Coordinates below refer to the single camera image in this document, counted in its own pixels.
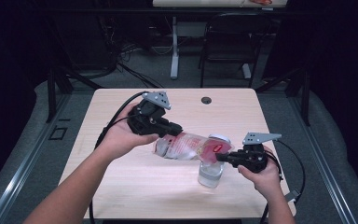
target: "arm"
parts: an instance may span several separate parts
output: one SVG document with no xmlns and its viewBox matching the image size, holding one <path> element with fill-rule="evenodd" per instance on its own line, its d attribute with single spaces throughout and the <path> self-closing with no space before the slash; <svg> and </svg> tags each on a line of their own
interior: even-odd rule
<svg viewBox="0 0 358 224">
<path fill-rule="evenodd" d="M 258 174 L 241 165 L 238 166 L 238 171 L 254 182 L 255 188 L 266 198 L 268 203 L 268 223 L 295 223 L 281 189 L 278 167 L 273 160 L 268 159 L 266 169 Z"/>
<path fill-rule="evenodd" d="M 124 108 L 117 119 L 127 117 L 134 104 Z M 146 145 L 158 135 L 132 133 L 124 119 L 114 125 L 101 144 L 27 217 L 24 223 L 81 223 L 103 175 L 113 160 L 134 147 Z"/>
</svg>

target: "forearm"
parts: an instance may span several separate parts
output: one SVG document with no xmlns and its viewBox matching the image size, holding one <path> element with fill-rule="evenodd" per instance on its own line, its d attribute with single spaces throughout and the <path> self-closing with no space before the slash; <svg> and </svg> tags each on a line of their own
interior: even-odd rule
<svg viewBox="0 0 358 224">
<path fill-rule="evenodd" d="M 49 196 L 25 223 L 81 223 L 109 161 L 92 153 Z"/>
<path fill-rule="evenodd" d="M 296 223 L 283 193 L 268 199 L 268 223 Z"/>
</svg>

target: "dark background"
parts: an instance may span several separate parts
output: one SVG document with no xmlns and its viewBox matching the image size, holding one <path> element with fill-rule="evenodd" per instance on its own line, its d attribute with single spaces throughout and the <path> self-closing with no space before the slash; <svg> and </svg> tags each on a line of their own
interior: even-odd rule
<svg viewBox="0 0 358 224">
<path fill-rule="evenodd" d="M 150 7 L 151 1 L 115 2 L 110 7 Z M 106 7 L 107 1 L 100 5 L 89 0 L 49 3 L 50 7 L 87 8 Z M 43 1 L 38 4 L 48 7 Z M 34 1 L 0 1 L 0 170 L 32 113 L 34 87 L 47 80 L 51 67 L 106 69 L 116 62 L 115 46 L 106 45 L 95 16 L 41 20 L 26 11 L 27 7 L 34 7 Z M 327 5 L 292 0 L 288 9 L 325 9 L 329 16 L 311 21 L 284 19 L 264 77 L 283 76 L 307 65 L 311 90 L 341 130 L 348 161 L 358 175 L 358 2 Z M 146 49 L 150 45 L 147 25 L 159 23 L 158 18 L 140 16 L 121 17 L 116 22 L 118 32 Z M 308 63 L 310 55 L 316 56 Z"/>
</svg>

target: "gray mount bracket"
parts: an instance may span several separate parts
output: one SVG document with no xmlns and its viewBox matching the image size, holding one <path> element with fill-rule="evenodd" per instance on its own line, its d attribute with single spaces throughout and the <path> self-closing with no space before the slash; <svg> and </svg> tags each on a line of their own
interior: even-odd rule
<svg viewBox="0 0 358 224">
<path fill-rule="evenodd" d="M 151 102 L 155 105 L 159 105 L 168 110 L 171 109 L 170 101 L 167 97 L 167 92 L 165 91 L 153 91 L 153 92 L 145 92 L 142 94 L 142 97 L 148 102 Z"/>
<path fill-rule="evenodd" d="M 281 137 L 282 135 L 280 133 L 248 133 L 242 143 L 244 145 L 257 145 Z"/>
</svg>

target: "hand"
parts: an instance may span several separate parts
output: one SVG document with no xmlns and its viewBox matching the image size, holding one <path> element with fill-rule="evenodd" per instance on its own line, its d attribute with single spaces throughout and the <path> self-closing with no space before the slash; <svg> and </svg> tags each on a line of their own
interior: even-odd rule
<svg viewBox="0 0 358 224">
<path fill-rule="evenodd" d="M 126 118 L 132 108 L 136 105 L 136 103 L 133 103 L 124 107 L 116 120 Z M 106 153 L 107 158 L 112 161 L 127 154 L 134 147 L 147 145 L 157 139 L 158 135 L 156 133 L 148 135 L 138 135 L 133 133 L 127 120 L 123 119 L 109 129 L 96 150 L 103 150 Z"/>
<path fill-rule="evenodd" d="M 271 149 L 264 147 L 265 150 L 272 153 Z M 278 167 L 275 162 L 268 158 L 266 169 L 255 174 L 246 167 L 239 165 L 238 172 L 255 184 L 255 188 L 268 200 L 278 194 L 282 194 Z"/>
</svg>

